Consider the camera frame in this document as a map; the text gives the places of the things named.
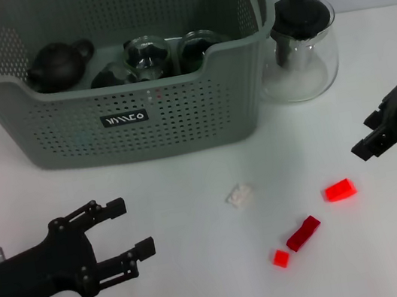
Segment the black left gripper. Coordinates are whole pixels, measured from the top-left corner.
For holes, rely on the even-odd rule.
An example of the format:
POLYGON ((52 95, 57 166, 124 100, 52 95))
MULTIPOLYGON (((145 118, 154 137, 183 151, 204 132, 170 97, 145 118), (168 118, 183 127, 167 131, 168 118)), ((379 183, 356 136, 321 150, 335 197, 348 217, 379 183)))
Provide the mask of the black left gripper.
POLYGON ((156 254, 152 237, 97 263, 85 233, 126 212, 121 197, 105 206, 93 200, 59 224, 51 222, 40 244, 0 263, 0 297, 51 297, 65 290, 95 297, 100 290, 137 278, 137 262, 156 254))

